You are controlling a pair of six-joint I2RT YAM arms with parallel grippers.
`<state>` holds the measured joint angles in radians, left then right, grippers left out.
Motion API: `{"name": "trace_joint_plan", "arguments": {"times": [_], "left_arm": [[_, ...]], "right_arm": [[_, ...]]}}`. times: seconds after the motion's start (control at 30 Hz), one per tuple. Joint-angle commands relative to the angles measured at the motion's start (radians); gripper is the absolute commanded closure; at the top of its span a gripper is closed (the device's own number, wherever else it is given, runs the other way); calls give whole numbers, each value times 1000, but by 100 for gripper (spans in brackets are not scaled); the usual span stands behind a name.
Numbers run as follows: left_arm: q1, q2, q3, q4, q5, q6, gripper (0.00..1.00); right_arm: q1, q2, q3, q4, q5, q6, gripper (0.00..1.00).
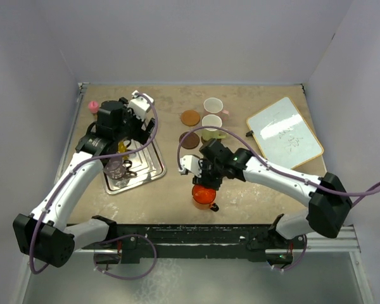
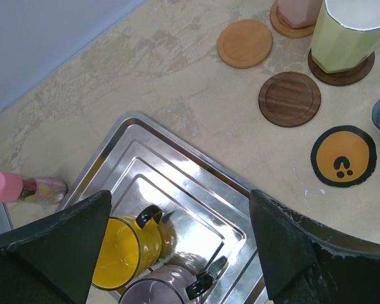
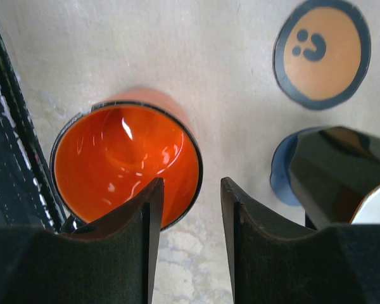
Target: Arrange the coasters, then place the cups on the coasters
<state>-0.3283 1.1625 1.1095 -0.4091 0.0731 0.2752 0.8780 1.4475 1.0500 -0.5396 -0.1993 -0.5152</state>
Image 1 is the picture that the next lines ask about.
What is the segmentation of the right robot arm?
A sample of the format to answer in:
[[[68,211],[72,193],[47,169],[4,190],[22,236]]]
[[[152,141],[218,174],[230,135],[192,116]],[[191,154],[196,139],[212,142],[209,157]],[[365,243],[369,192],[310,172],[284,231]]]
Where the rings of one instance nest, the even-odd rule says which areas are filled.
[[[216,139],[201,148],[202,157],[180,158],[180,172],[191,172],[193,184],[219,190],[223,178],[237,179],[271,188],[298,201],[304,209],[280,214],[270,226],[269,241],[285,247],[293,238],[316,232],[326,238],[338,236],[353,203],[340,179],[331,173],[323,177],[283,168],[247,149],[232,152]]]

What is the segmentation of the pink mug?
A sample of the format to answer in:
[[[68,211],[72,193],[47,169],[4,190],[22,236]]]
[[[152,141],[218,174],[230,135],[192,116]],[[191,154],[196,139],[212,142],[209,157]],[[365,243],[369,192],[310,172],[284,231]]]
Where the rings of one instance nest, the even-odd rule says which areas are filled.
[[[229,112],[224,109],[223,102],[218,98],[208,98],[203,102],[204,116],[216,115],[221,119],[229,117]]]

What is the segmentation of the orange mug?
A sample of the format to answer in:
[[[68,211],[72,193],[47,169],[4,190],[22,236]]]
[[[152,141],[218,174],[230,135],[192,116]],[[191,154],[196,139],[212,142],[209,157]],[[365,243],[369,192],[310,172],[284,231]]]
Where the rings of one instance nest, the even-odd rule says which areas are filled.
[[[219,211],[219,206],[216,204],[216,190],[205,188],[201,185],[194,185],[192,188],[193,203],[200,210]]]

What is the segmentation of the light wood coaster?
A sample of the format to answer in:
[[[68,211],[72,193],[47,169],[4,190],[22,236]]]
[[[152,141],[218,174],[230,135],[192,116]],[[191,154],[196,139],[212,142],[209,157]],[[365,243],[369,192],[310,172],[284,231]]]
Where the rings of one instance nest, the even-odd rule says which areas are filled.
[[[200,114],[195,110],[186,110],[180,116],[181,122],[189,127],[197,125],[200,119]]]

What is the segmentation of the dark wood coaster top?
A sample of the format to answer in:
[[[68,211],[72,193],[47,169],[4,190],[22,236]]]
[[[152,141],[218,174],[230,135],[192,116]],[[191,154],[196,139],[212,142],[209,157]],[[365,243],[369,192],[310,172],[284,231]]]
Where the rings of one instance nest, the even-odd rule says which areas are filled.
[[[186,134],[187,132],[184,132],[179,137],[179,142],[181,143],[181,147],[184,149],[197,148],[200,143],[200,137],[196,133],[192,132],[185,139],[183,139],[186,136]]]

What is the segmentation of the green mug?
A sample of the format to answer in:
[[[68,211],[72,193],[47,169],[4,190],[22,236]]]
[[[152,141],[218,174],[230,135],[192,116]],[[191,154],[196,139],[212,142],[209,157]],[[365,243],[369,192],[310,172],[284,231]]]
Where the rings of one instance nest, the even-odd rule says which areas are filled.
[[[201,121],[204,129],[201,131],[201,138],[205,142],[210,139],[223,139],[226,137],[226,133],[221,131],[222,119],[214,114],[209,114],[203,117]]]

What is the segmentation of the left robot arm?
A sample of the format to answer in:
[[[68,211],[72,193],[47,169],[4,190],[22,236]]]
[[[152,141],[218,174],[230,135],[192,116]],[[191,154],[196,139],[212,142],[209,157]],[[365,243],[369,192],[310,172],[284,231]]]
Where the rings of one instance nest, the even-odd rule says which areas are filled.
[[[146,122],[149,111],[153,118]],[[117,223],[94,216],[81,224],[68,226],[70,215],[92,180],[108,160],[119,157],[120,142],[133,140],[140,150],[149,146],[158,130],[155,101],[134,91],[131,100],[104,101],[86,133],[81,137],[67,170],[49,194],[28,215],[18,214],[13,229],[20,251],[29,257],[31,273],[40,274],[48,266],[61,267],[72,253],[90,244],[115,246]]]

